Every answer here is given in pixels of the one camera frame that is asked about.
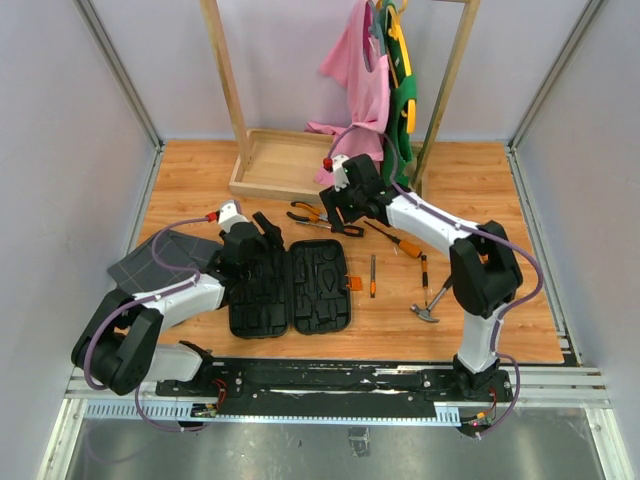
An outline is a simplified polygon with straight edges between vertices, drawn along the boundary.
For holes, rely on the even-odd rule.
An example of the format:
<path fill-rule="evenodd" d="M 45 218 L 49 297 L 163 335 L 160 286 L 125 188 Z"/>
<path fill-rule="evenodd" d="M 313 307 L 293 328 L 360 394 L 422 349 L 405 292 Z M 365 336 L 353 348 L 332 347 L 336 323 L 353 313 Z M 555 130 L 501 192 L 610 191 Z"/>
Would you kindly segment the black plastic tool case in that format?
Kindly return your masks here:
<path fill-rule="evenodd" d="M 242 339 L 339 332 L 351 323 L 351 291 L 341 242 L 297 241 L 257 255 L 229 304 L 229 328 Z"/>

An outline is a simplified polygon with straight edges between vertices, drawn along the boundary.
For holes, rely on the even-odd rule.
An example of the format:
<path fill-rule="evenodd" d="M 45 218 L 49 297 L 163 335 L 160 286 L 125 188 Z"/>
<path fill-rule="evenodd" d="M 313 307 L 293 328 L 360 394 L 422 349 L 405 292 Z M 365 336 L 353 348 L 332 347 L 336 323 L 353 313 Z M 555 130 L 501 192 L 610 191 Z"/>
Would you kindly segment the orange black pliers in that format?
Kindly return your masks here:
<path fill-rule="evenodd" d="M 296 222 L 314 223 L 314 224 L 328 222 L 328 217 L 326 213 L 322 213 L 319 209 L 315 208 L 314 206 L 306 202 L 292 201 L 290 203 L 290 206 L 293 209 L 300 209 L 303 211 L 303 214 L 297 214 L 297 213 L 294 213 L 293 211 L 286 212 L 286 216 Z"/>

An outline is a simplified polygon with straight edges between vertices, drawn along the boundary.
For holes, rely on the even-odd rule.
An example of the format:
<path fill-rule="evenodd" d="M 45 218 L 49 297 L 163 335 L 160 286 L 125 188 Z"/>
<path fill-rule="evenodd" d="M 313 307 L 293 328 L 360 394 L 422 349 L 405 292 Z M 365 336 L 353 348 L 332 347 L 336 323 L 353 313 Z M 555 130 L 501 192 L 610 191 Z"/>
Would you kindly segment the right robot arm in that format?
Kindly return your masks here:
<path fill-rule="evenodd" d="M 453 387 L 466 400 L 486 392 L 499 367 L 498 315 L 523 277 L 502 226 L 462 220 L 410 189 L 388 185 L 366 154 L 323 160 L 333 183 L 319 193 L 335 232 L 364 217 L 402 230 L 446 255 L 451 288 L 464 312 L 462 343 L 453 359 Z"/>

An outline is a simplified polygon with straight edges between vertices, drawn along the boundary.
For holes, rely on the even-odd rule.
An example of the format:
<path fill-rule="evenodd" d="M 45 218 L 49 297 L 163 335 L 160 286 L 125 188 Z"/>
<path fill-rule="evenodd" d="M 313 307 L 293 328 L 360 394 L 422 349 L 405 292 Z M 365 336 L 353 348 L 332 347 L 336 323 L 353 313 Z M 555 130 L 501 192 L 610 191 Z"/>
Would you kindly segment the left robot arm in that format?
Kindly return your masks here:
<path fill-rule="evenodd" d="M 100 303 L 72 350 L 89 388 L 123 396 L 143 381 L 178 380 L 190 394 L 207 393 L 214 371 L 204 365 L 205 351 L 184 343 L 161 345 L 165 330 L 202 313 L 228 306 L 250 278 L 250 269 L 263 255 L 284 248 L 282 230 L 257 212 L 247 219 L 238 202 L 224 202 L 199 217 L 221 230 L 222 246 L 209 267 L 174 265 L 160 255 L 167 230 L 150 239 L 152 261 L 183 279 L 151 291 L 129 294 L 120 288 Z"/>

